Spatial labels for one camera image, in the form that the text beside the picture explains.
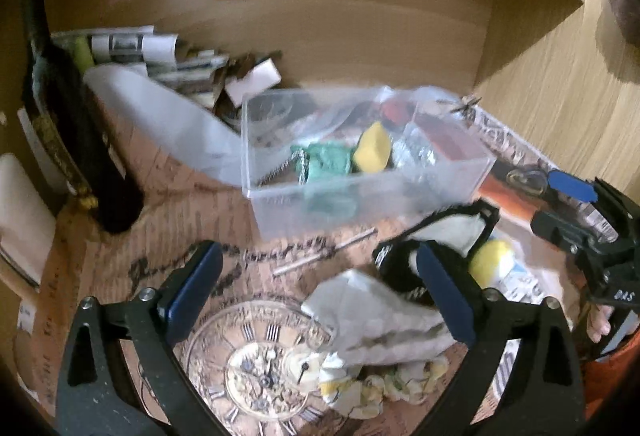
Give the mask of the person's right hand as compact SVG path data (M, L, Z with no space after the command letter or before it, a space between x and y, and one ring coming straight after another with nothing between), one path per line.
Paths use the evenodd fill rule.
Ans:
M599 304L589 305L586 332L590 341L599 343L601 338L610 334L610 317L613 311L614 308L612 306Z

